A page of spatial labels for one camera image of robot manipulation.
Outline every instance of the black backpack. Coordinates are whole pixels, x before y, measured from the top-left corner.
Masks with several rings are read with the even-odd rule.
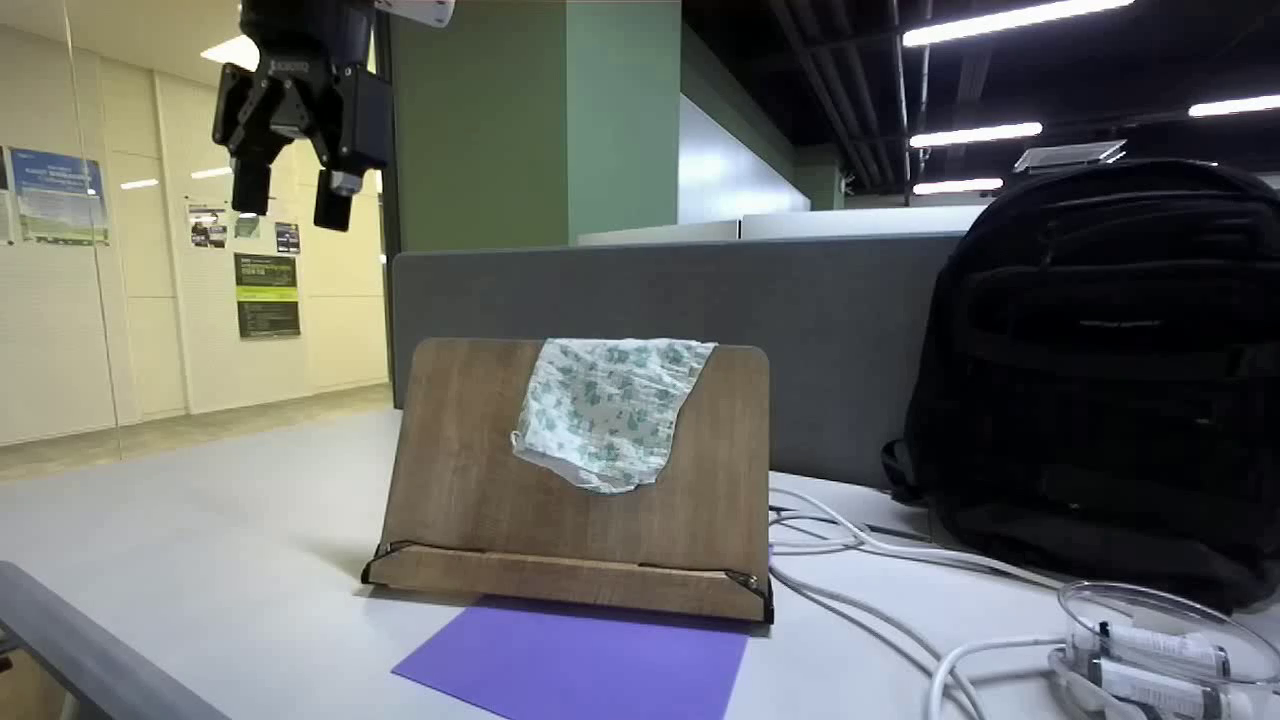
[[[1178,159],[1008,188],[935,281],[902,444],[897,499],[980,551],[1259,599],[1280,551],[1280,198]]]

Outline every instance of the robotic arm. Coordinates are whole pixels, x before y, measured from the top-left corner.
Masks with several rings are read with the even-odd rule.
[[[242,0],[261,70],[225,66],[210,140],[231,151],[236,211],[266,211],[273,166],[309,137],[321,155],[317,223],[349,228],[367,170],[391,155],[391,89],[367,71],[373,12],[442,28],[453,0]]]

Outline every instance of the gray partition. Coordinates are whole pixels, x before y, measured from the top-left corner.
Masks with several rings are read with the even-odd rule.
[[[956,237],[400,255],[391,390],[425,335],[698,335],[770,360],[770,468],[878,483]]]

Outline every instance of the floor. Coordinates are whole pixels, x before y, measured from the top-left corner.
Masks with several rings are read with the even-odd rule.
[[[179,419],[130,425],[130,430],[111,430],[93,435],[14,444],[14,448],[0,448],[0,483],[54,478],[70,468],[120,464],[147,453],[191,448],[225,435],[292,430],[292,425],[332,419],[332,417],[387,410],[387,404],[391,404],[387,390],[356,390],[356,393],[309,398],[287,404],[255,404],[236,413],[179,417]]]

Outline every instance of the ceiling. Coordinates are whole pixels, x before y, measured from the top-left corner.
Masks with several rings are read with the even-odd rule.
[[[1129,155],[1280,170],[1280,118],[1189,121],[1189,103],[1280,93],[1277,0],[1130,7],[961,45],[902,28],[1031,0],[685,0],[685,19],[795,143],[836,143],[855,193],[1004,175],[1024,143],[906,151],[924,129],[1042,121],[1035,143],[1129,140]]]
[[[210,89],[199,51],[236,35],[236,0],[0,0],[0,28]]]

